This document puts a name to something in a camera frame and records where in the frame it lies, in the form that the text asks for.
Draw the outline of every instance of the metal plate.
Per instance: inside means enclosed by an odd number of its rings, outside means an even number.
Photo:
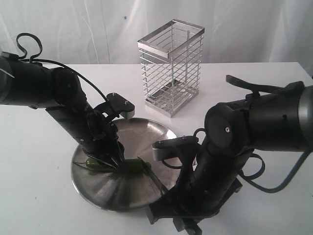
[[[152,171],[168,188],[172,188],[179,170],[170,169],[161,162],[155,162],[152,156],[152,143],[159,140],[176,138],[176,135],[152,120],[132,118],[114,121],[118,127],[119,141],[125,147],[125,159],[140,157],[151,164]],[[77,147],[73,162],[85,162],[87,156],[80,146]],[[181,165],[179,159],[168,160],[171,165]],[[130,212],[143,209],[160,196],[159,189],[149,176],[103,173],[83,169],[75,164],[71,166],[72,180],[76,190],[88,202],[104,210]]]

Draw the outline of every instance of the white tabletop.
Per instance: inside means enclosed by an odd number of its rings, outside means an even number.
[[[245,97],[248,91],[227,84],[226,74],[276,86],[298,80],[313,84],[298,63],[202,64],[199,95],[168,118],[145,107],[140,65],[71,67],[105,94],[117,92],[129,99],[136,106],[135,117],[161,122],[178,136],[203,127],[206,112],[216,103]],[[86,83],[82,87],[92,106],[103,102]],[[86,202],[70,177],[77,143],[43,109],[0,106],[0,130],[0,234],[177,234],[171,219],[152,226],[143,211],[114,213]],[[268,188],[280,184],[299,157],[299,153],[258,153],[266,162],[266,171],[256,182]],[[244,170],[253,173],[259,164],[250,159]],[[313,156],[277,194],[263,193],[240,181],[242,190],[220,213],[200,222],[204,235],[313,234]]]

